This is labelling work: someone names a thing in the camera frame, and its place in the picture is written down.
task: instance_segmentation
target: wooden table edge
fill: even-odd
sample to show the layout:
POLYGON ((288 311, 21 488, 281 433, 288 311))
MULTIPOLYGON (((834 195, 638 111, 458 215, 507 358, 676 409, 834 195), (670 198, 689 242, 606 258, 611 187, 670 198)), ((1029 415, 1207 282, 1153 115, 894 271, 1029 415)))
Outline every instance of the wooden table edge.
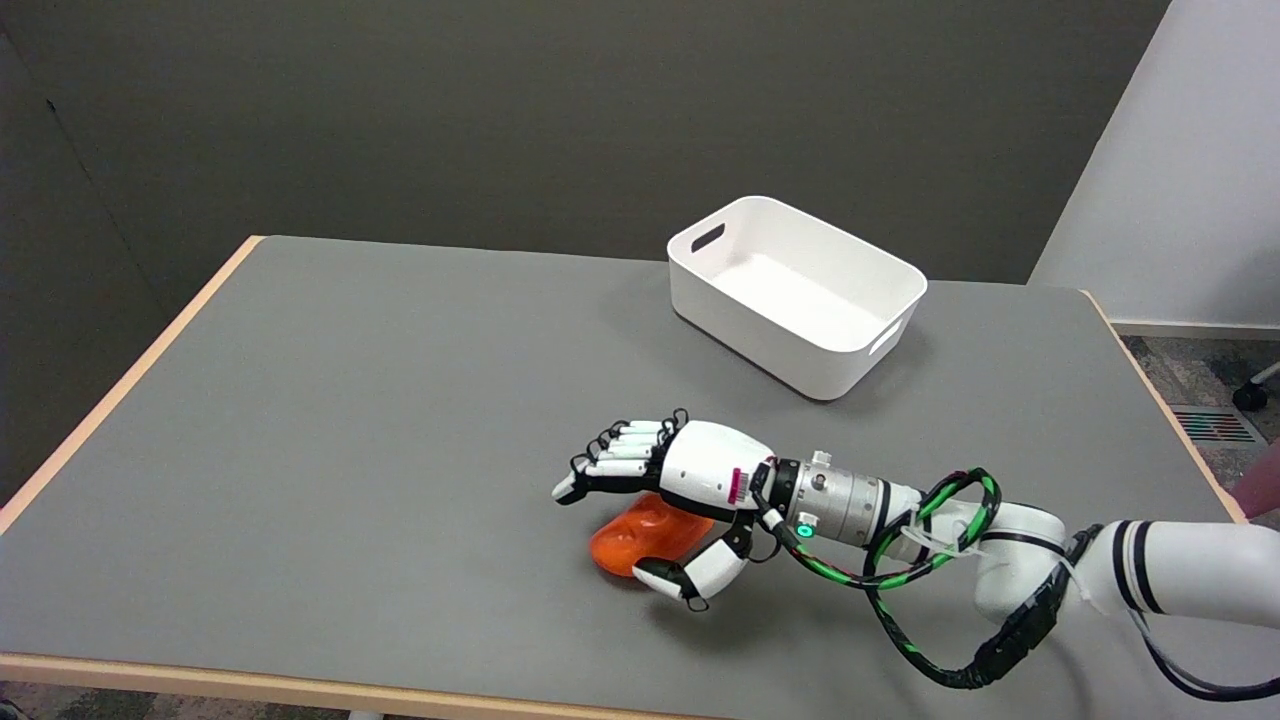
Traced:
POLYGON ((1107 319, 1107 314, 1102 310, 1102 306, 1098 305, 1097 299, 1093 297, 1093 293, 1087 290, 1082 290, 1080 292, 1089 299, 1089 302, 1093 304, 1093 309, 1098 311, 1100 316, 1102 316, 1102 322, 1106 323, 1107 329, 1111 331, 1111 337, 1116 338, 1116 343, 1120 346, 1120 350, 1124 351, 1124 356, 1129 359, 1129 364, 1133 365, 1134 372, 1138 373, 1143 384, 1147 386, 1147 392, 1151 393, 1152 400, 1155 400, 1156 405, 1160 406, 1160 411, 1165 414, 1165 419, 1169 420, 1169 424, 1174 427, 1174 432, 1178 433, 1178 439, 1183 441, 1183 445, 1187 446, 1187 452, 1190 454, 1192 460, 1196 461, 1196 466, 1199 468, 1201 474, 1204 475, 1204 482, 1208 483, 1210 489, 1212 489, 1213 495, 1217 496, 1217 500, 1222 503, 1226 514, 1230 515, 1231 520, 1235 523, 1248 523, 1249 519, 1245 518, 1244 511, 1240 510, 1240 503, 1236 502, 1231 493, 1226 492, 1226 488, 1219 484, 1217 478, 1213 477, 1213 471, 1210 470, 1208 465, 1204 462, 1204 457, 1201 456, 1198 450, 1196 450, 1196 445, 1192 443, 1192 438, 1188 437, 1187 430, 1183 429, 1183 424, 1174 416, 1174 411, 1170 410, 1169 404, 1165 402, 1164 397, 1160 397, 1160 393, 1156 392, 1156 386, 1151 384, 1151 378, 1147 377, 1147 373, 1142 372, 1142 365, 1138 364, 1138 360, 1132 352, 1129 352, 1129 347, 1126 347, 1124 341, 1120 340, 1120 333, 1116 332, 1111 320, 1107 319))
POLYGON ((224 697, 448 720, 493 720, 499 716, 504 720, 705 720, 689 715, 46 655, 0 653, 0 674, 6 680, 17 682, 224 697))
MULTIPOLYGON (((14 495, 8 505, 0 507, 0 536, 13 525, 14 520, 27 506, 40 495, 40 491, 54 479, 64 465, 76 455, 84 441, 93 430, 111 414, 142 375, 159 360, 173 341, 182 333, 191 320, 204 309, 209 300, 221 288, 223 283, 236 272, 236 269, 248 258, 250 252, 264 240, 264 236, 251 236, 243 245, 223 264, 212 278, 191 302, 183 307, 182 313, 160 333, 160 337, 138 357, 137 363, 115 383, 102 400, 90 411, 88 415, 76 427, 74 430, 58 446, 58 450, 49 456, 29 480, 14 495)), ((1174 418, 1169 405, 1165 404, 1155 386, 1142 372, 1142 366, 1125 347, 1120 336, 1115 332, 1106 313, 1097 300, 1087 291, 1080 291, 1093 305, 1098 316, 1115 338, 1124 356, 1143 384, 1151 393, 1152 400, 1165 414, 1165 419, 1178 433, 1179 439, 1187 447, 1196 465, 1199 468, 1204 480, 1217 495, 1219 501, 1226 509, 1228 515, 1236 523, 1245 523, 1244 512, 1239 503, 1213 479, 1213 474, 1204 464, 1196 446, 1181 425, 1174 418)), ((383 685, 366 685, 356 683, 338 683, 328 680, 306 680, 287 678, 282 675, 265 675, 256 673, 233 673, 227 670, 207 670, 195 667, 173 667, 164 665, 147 665, 141 662, 116 662, 108 660, 81 660, 70 657, 52 657, 44 655, 22 655, 0 652, 0 676, 6 680, 51 683, 61 685, 113 688, 120 691, 138 691, 173 694, 196 694, 206 697, 225 697, 232 700, 279 702, 287 705, 302 705, 310 707, 332 707, 340 710, 364 710, 384 714, 415 715, 447 717, 451 720, 483 720, 495 715, 513 720, 643 720, 654 717, 686 717, 676 715, 657 715, 649 712, 608 710, 602 707, 586 707, 575 705, 559 705, 548 702, 504 700, 481 696, 463 696, 454 693, 442 693, 431 691, 416 691, 406 688, 389 688, 383 685)))
POLYGON ((4 507, 0 507, 0 536, 3 536, 5 530, 13 525, 18 516, 22 515, 22 511, 36 500, 36 496, 40 495, 40 491, 45 489, 45 487, 54 479, 54 475, 56 475, 63 466, 67 465, 72 456, 76 455, 76 451, 84 445, 84 441, 93 434, 93 430, 102 424, 102 420, 106 420, 106 416, 115 410, 115 406, 124 400, 124 396, 128 395, 129 391, 133 389, 133 386, 142 379, 142 375, 151 369, 151 365, 155 365, 156 360, 164 355, 164 351, 173 345, 173 341, 177 340, 179 334, 182 334, 182 331, 188 323, 191 323, 192 318, 200 313, 205 304, 209 302, 209 299, 218 292, 218 288, 227 282, 227 278, 236 272, 236 268, 238 268, 239 264, 248 258, 248 254, 252 252, 253 247, 256 247, 261 241, 262 236, 250 236, 250 238, 246 240, 238 250, 236 250, 230 259, 227 260, 227 263, 224 263, 216 273, 214 273, 214 277, 210 278, 207 283, 205 283, 205 287, 196 293, 196 297, 193 297, 191 302, 182 309, 182 313, 178 313, 178 316, 169 323, 169 327, 160 333, 160 337, 151 343, 151 347, 147 347, 146 352, 138 357, 137 363, 134 363, 133 366, 131 366, 124 375, 116 380, 102 400, 100 400, 99 404, 88 411, 88 415, 81 420, 79 425, 76 425, 72 434, 67 436, 67 439, 64 439, 61 445, 58 446, 58 450, 55 450, 54 454, 45 460, 31 479, 28 479, 24 486, 18 488, 18 492, 4 507))

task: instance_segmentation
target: robotic arm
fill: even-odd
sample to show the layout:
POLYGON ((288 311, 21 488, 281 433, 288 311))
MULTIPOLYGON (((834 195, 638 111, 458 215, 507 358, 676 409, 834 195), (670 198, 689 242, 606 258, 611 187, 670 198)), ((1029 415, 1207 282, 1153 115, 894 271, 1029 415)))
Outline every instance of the robotic arm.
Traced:
MULTIPOLYGON (((552 496, 561 505, 588 492, 653 491, 728 529, 687 565, 646 557, 634 575, 645 585, 705 609, 750 559, 758 524, 788 555, 829 580, 863 589, 900 652, 936 682, 977 688, 1004 676, 1052 629, 1062 606, 1079 598, 1103 611, 1128 611, 1245 623, 1280 629, 1280 534, 1229 523, 1121 520, 1068 538, 1060 519, 1028 505, 1001 502, 984 470, 950 475, 929 492, 851 473, 815 452, 809 461, 778 459, 754 438, 716 423, 690 420, 677 410, 660 421, 620 421, 570 461, 570 474, 552 496), (979 503, 951 498, 968 484, 983 487, 979 503), (863 573, 840 570, 814 556, 804 541, 820 536, 868 551, 863 573), (879 592, 914 582, 951 557, 980 556, 974 603, 1000 625, 961 671, 924 660, 906 639, 879 592), (879 575, 882 557, 908 562, 879 575), (1074 578, 1079 597, 1068 597, 1074 578)), ((1184 692, 1204 700, 1249 700, 1280 694, 1280 680, 1230 694, 1233 688, 1184 687, 1188 675, 1156 648, 1161 671, 1184 692), (1204 688, 1225 691, 1206 691, 1204 688)))

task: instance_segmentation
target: white storage box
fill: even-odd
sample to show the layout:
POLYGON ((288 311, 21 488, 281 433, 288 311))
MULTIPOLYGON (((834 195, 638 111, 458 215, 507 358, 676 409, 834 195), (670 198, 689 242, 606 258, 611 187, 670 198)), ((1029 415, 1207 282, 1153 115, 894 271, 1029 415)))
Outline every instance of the white storage box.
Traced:
POLYGON ((909 263, 771 197, 730 202, 667 258, 676 313, 814 400, 892 350, 928 288, 909 263))

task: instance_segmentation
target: orange object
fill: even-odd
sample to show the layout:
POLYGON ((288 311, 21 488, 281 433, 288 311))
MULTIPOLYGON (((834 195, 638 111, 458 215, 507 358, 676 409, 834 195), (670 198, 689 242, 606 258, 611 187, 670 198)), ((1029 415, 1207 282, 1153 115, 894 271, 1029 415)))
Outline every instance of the orange object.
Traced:
POLYGON ((641 557, 678 560, 698 544, 716 524, 672 507, 646 492, 631 507, 591 536, 591 560, 608 573, 631 577, 641 557))

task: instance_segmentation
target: gray table surface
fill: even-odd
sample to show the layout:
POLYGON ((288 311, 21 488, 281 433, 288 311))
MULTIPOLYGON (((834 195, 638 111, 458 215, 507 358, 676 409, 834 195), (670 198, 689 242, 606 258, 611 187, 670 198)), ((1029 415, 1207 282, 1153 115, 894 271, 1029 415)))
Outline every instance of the gray table surface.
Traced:
MULTIPOLYGON (((675 406, 919 487, 980 464, 1069 528, 1228 520, 1074 291, 934 283, 823 405, 680 320, 660 263, 274 237, 0 537, 0 651, 740 719, 1280 711, 1184 698, 1091 611, 956 692, 786 557, 700 615, 607 580, 586 541, 632 498, 550 488, 614 419, 675 406)), ((973 570, 887 596, 938 661, 992 632, 973 570)), ((1213 678, 1280 670, 1270 632, 1156 630, 1213 678)))

